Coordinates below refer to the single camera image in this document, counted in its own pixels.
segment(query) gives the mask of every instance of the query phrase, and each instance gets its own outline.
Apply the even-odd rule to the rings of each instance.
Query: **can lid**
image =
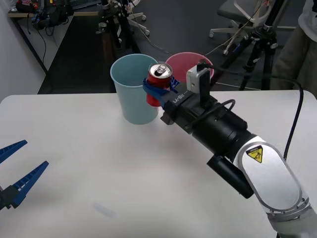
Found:
[[[150,74],[155,78],[168,78],[173,74],[173,70],[168,64],[157,63],[150,66]]]

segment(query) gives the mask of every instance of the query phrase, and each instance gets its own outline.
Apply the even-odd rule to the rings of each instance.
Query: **floor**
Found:
[[[147,21],[142,22],[151,31],[151,41],[171,54],[196,52],[206,54],[227,40],[226,34],[216,33],[209,38],[211,28],[227,27],[229,20],[217,15],[224,0],[141,0],[134,12],[144,12]],[[296,26],[304,1],[291,1],[280,25]],[[111,93],[115,92],[105,67],[101,38],[95,34],[98,17],[74,17],[65,38],[50,67],[50,77],[46,77],[39,94],[47,93]],[[279,44],[285,44],[290,33],[278,33]],[[138,28],[134,36],[143,54],[165,62],[170,55],[152,47]],[[207,57],[220,65],[225,57],[220,48]],[[242,66],[250,56],[252,47],[247,49],[231,66],[231,70],[243,71]],[[119,56],[130,54],[130,50],[117,51]],[[257,64],[261,72],[263,60]],[[239,86],[242,78],[225,74],[221,83]],[[259,89],[261,82],[253,79],[247,87]],[[215,91],[238,90],[236,87],[216,85]]]

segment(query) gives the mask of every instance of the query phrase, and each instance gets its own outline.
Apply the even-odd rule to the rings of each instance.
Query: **yellow warning sticker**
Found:
[[[259,145],[259,146],[255,147],[253,149],[247,150],[246,153],[251,158],[255,159],[259,163],[262,163],[262,156],[263,156],[263,148],[262,148],[262,146]]]

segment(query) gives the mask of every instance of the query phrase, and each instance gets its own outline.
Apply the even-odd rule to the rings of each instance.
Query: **wall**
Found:
[[[0,0],[0,102],[9,95],[37,94],[45,78],[45,73],[7,16],[8,11],[8,0]],[[19,23],[42,58],[44,43],[38,32],[32,29],[31,20],[29,19],[31,35],[27,32],[26,18],[20,19]],[[55,28],[54,37],[58,46],[65,36],[69,23]],[[40,32],[47,45],[44,65],[48,69],[55,57],[57,47],[53,37],[46,36],[44,30]]]
[[[37,94],[45,77],[7,12],[0,0],[0,101],[14,94]]]

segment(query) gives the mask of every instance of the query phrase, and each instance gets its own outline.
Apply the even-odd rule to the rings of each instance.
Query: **plastic cup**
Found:
[[[193,52],[182,52],[172,55],[167,59],[166,63],[172,67],[175,79],[182,83],[186,83],[187,71],[197,65],[202,59],[206,60],[206,63],[212,64],[212,62],[205,56]],[[213,74],[213,69],[210,69],[210,79],[213,77]]]
[[[111,78],[121,104],[123,116],[132,124],[147,124],[158,115],[158,108],[147,103],[143,79],[157,61],[147,55],[133,54],[119,58],[110,69]]]

